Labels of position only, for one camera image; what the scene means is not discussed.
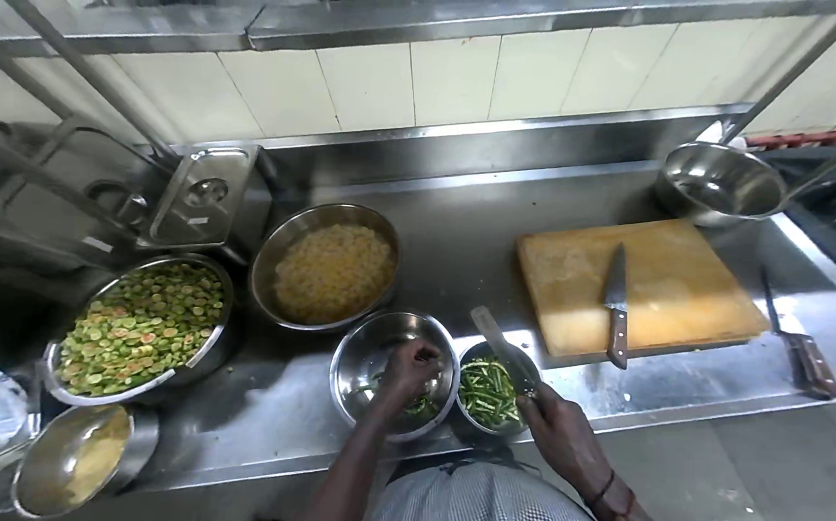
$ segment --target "knife handle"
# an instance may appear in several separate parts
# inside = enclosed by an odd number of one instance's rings
[[[611,310],[611,340],[608,359],[620,369],[627,369],[627,312]]]
[[[789,347],[798,354],[798,360],[804,366],[807,380],[814,391],[827,399],[836,398],[836,377],[814,338],[797,333],[782,335],[788,341]]]

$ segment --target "left hand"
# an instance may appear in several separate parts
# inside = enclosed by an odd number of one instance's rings
[[[440,350],[422,339],[405,342],[392,351],[375,401],[384,412],[398,415],[412,398],[425,392],[425,385],[440,374]]]

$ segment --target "bowl of sliced vegetables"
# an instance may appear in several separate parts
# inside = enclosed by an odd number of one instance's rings
[[[45,349],[44,384],[70,405],[105,405],[185,384],[227,358],[228,273],[193,253],[147,260],[100,289]]]
[[[537,365],[525,357],[531,371]],[[528,430],[519,414],[515,387],[488,342],[466,349],[460,356],[457,405],[476,429],[493,436],[514,436]]]
[[[404,342],[423,338],[440,350],[440,375],[423,396],[409,403],[390,427],[389,441],[411,441],[444,421],[457,398],[460,368],[452,338],[434,317],[377,312],[341,340],[329,369],[334,405],[349,425],[362,419],[386,372],[389,353]]]

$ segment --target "right hand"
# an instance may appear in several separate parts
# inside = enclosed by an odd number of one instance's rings
[[[578,403],[563,399],[553,387],[537,385],[536,402],[518,396],[540,455],[586,501],[601,492],[611,478],[611,466]]]

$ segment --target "sliced green vegetable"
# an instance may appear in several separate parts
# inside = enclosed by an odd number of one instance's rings
[[[72,394],[103,396],[182,365],[218,324],[221,287],[212,270],[187,263],[126,274],[77,317],[61,342],[56,376]]]
[[[495,357],[474,358],[460,367],[460,403],[482,426],[519,421],[515,387]]]

